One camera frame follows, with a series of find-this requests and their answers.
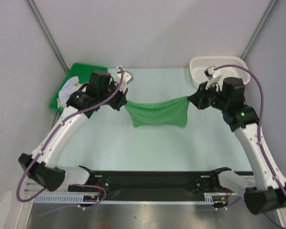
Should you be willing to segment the green towel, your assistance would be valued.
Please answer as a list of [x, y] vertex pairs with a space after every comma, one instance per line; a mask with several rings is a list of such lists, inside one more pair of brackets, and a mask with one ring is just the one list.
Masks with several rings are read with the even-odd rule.
[[185, 127], [188, 120], [189, 101], [186, 96], [160, 103], [135, 103], [128, 101], [124, 106], [133, 126], [174, 125]]

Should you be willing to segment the green plastic bin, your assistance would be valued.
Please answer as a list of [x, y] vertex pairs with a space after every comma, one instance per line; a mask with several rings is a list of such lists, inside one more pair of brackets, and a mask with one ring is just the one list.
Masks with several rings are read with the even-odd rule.
[[62, 113], [71, 94], [90, 80], [92, 72], [98, 70], [107, 72], [108, 68], [83, 63], [74, 63], [65, 76], [54, 98], [51, 100], [49, 108]]

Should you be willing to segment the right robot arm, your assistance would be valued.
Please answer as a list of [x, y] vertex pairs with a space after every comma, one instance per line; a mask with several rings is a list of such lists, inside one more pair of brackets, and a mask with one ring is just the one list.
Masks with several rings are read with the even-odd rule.
[[222, 112], [247, 156], [254, 175], [250, 182], [232, 169], [222, 167], [212, 170], [210, 187], [216, 192], [227, 188], [241, 196], [248, 210], [254, 214], [266, 213], [286, 207], [286, 178], [281, 174], [258, 130], [258, 116], [254, 108], [245, 104], [245, 85], [239, 78], [228, 77], [221, 89], [199, 85], [187, 100], [199, 110], [213, 107]]

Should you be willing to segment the aluminium frame rail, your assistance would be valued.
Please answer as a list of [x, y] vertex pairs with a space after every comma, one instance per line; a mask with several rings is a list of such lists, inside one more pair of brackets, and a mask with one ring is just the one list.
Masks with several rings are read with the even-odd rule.
[[[68, 191], [69, 185], [62, 184], [57, 190], [55, 191], [49, 191], [49, 190], [44, 190], [43, 193], [50, 193], [50, 192], [57, 192], [57, 193], [62, 193], [62, 192], [67, 192]], [[25, 185], [24, 185], [24, 192], [25, 193], [31, 193], [31, 194], [36, 194], [39, 191], [43, 189], [43, 186], [35, 182], [34, 180], [28, 178]]]

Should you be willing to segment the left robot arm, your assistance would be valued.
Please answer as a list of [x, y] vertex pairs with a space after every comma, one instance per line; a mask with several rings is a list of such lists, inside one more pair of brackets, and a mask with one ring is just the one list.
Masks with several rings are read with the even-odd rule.
[[119, 111], [127, 103], [128, 84], [133, 75], [117, 69], [112, 78], [106, 71], [94, 71], [90, 80], [73, 92], [66, 107], [46, 138], [30, 154], [21, 154], [18, 162], [28, 177], [53, 192], [61, 185], [79, 184], [90, 191], [95, 187], [93, 172], [83, 166], [58, 167], [58, 161], [77, 130], [97, 112], [102, 105]]

